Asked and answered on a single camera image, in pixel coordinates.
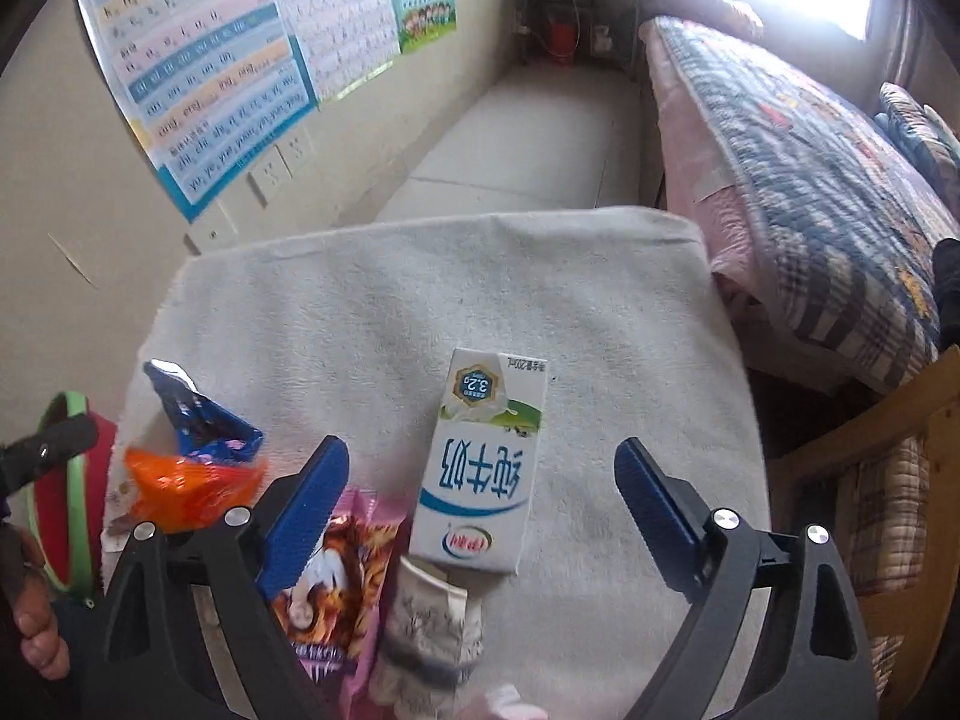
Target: wooden frame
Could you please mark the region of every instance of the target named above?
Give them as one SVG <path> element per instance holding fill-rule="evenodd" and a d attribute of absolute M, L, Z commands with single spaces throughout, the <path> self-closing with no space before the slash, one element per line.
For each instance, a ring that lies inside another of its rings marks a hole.
<path fill-rule="evenodd" d="M 894 718 L 915 696 L 930 669 L 957 588 L 960 568 L 960 348 L 881 403 L 824 437 L 767 466 L 776 528 L 793 523 L 799 485 L 838 478 L 836 538 L 841 553 L 853 523 L 857 464 L 911 436 L 920 436 L 930 467 L 923 568 L 908 589 L 859 599 L 869 637 L 904 637 L 880 700 Z"/>

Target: human hand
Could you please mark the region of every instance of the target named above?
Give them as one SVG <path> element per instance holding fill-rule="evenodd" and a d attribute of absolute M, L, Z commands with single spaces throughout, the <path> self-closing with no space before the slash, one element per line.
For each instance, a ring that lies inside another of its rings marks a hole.
<path fill-rule="evenodd" d="M 59 635 L 56 616 L 50 607 L 50 591 L 41 569 L 43 552 L 35 538 L 17 528 L 23 551 L 32 568 L 28 568 L 23 589 L 13 601 L 13 620 L 23 635 L 20 651 L 23 658 L 47 680 L 61 680 L 70 671 L 70 654 Z"/>

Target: electrical outlet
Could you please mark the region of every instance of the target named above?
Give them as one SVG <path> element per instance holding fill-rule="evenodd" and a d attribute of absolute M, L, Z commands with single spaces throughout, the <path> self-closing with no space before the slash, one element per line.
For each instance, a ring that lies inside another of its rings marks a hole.
<path fill-rule="evenodd" d="M 260 194 L 264 204 L 270 202 L 283 185 L 290 180 L 290 171 L 280 156 L 280 149 L 270 146 L 263 156 L 253 165 L 250 171 L 250 180 Z"/>
<path fill-rule="evenodd" d="M 277 144 L 280 156 L 286 163 L 290 175 L 296 173 L 314 157 L 313 142 L 307 134 L 306 127 L 294 127 L 280 136 Z"/>
<path fill-rule="evenodd" d="M 237 245 L 237 229 L 219 202 L 211 202 L 199 218 L 195 218 L 186 237 L 200 254 Z"/>

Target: white milk carton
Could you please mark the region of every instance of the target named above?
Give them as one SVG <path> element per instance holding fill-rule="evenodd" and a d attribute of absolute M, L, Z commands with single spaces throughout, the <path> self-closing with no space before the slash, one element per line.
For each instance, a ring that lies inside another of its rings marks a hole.
<path fill-rule="evenodd" d="M 411 555 L 517 573 L 546 380 L 545 360 L 453 352 L 416 503 Z"/>

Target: silver bolt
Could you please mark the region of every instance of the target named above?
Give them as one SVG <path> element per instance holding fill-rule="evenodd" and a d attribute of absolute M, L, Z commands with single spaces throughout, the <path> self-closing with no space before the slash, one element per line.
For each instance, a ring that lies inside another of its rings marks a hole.
<path fill-rule="evenodd" d="M 830 541 L 830 534 L 822 525 L 811 525 L 806 529 L 806 537 L 814 544 L 826 544 Z"/>
<path fill-rule="evenodd" d="M 133 529 L 133 537 L 137 541 L 147 541 L 157 532 L 157 527 L 152 522 L 141 522 Z"/>
<path fill-rule="evenodd" d="M 713 513 L 713 521 L 725 531 L 731 531 L 740 524 L 740 517 L 736 515 L 736 512 L 731 512 L 729 509 L 717 509 Z"/>
<path fill-rule="evenodd" d="M 250 510 L 245 506 L 237 506 L 224 514 L 224 522 L 232 528 L 239 528 L 250 522 Z"/>

